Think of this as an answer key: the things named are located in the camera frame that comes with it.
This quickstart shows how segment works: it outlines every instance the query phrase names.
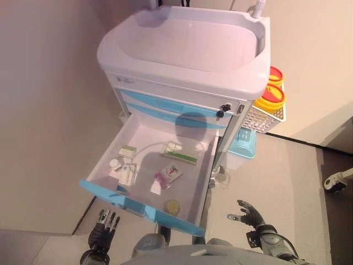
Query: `yellow lid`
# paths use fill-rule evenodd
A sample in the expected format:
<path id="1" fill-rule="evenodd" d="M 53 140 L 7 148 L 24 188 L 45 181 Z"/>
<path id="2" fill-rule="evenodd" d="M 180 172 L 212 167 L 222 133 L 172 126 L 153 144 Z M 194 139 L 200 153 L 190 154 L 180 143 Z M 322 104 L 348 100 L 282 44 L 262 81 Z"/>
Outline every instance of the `yellow lid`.
<path id="1" fill-rule="evenodd" d="M 172 216 L 177 216 L 180 211 L 180 204 L 176 200 L 168 200 L 165 203 L 166 212 Z"/>

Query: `round container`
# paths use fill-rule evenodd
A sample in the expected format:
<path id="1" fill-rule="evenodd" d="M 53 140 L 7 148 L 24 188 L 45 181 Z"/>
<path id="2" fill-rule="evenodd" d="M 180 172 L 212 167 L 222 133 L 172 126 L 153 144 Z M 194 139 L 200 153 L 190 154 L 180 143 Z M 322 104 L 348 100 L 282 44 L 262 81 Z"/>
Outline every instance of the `round container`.
<path id="1" fill-rule="evenodd" d="M 166 201 L 164 207 L 165 211 L 172 216 L 177 216 L 180 212 L 180 204 L 176 200 Z"/>
<path id="2" fill-rule="evenodd" d="M 283 84 L 283 74 L 276 67 L 270 67 L 270 79 L 269 84 L 272 84 L 277 87 L 281 87 Z"/>
<path id="3" fill-rule="evenodd" d="M 286 102 L 284 92 L 277 86 L 268 84 L 264 94 L 254 102 L 254 106 L 272 114 Z"/>

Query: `white robot part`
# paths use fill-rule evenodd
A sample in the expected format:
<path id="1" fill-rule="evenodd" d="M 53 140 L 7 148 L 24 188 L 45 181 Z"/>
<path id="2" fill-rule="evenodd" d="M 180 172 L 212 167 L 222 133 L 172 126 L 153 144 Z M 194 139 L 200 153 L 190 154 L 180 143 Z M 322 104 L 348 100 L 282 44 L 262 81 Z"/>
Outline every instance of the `white robot part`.
<path id="1" fill-rule="evenodd" d="M 353 179 L 353 168 L 332 174 L 326 179 L 324 188 L 331 193 L 337 193 L 345 189 L 351 179 Z"/>

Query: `white wire basket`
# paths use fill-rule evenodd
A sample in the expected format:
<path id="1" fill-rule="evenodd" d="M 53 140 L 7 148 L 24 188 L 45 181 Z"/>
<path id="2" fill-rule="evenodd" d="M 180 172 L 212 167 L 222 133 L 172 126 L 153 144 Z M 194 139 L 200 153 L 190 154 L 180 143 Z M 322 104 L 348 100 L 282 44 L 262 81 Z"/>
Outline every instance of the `white wire basket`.
<path id="1" fill-rule="evenodd" d="M 284 121 L 286 121 L 286 103 L 272 114 L 252 106 L 243 121 L 242 127 L 265 134 L 278 123 L 283 123 Z"/>

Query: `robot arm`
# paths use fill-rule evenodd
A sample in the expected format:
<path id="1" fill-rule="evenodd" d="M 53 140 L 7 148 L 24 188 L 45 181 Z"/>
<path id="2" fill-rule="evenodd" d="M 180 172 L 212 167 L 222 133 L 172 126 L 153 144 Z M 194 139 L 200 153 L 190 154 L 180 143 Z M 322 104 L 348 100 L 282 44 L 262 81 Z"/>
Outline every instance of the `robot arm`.
<path id="1" fill-rule="evenodd" d="M 279 235 L 272 225 L 267 225 L 261 214 L 249 203 L 238 200 L 245 215 L 228 214 L 227 218 L 240 221 L 255 228 L 255 231 L 247 233 L 247 239 L 251 248 L 260 247 L 265 255 L 283 259 L 294 264 L 310 264 L 299 259 L 298 253 L 292 243 L 284 236 Z M 291 246 L 292 251 L 285 245 L 285 241 Z"/>
<path id="2" fill-rule="evenodd" d="M 120 217 L 118 216 L 115 219 L 115 213 L 112 213 L 106 226 L 109 214 L 109 208 L 100 211 L 97 223 L 88 237 L 90 250 L 82 254 L 80 260 L 81 265 L 109 265 L 110 258 L 108 256 L 108 250 L 115 235 L 116 227 L 120 221 Z"/>

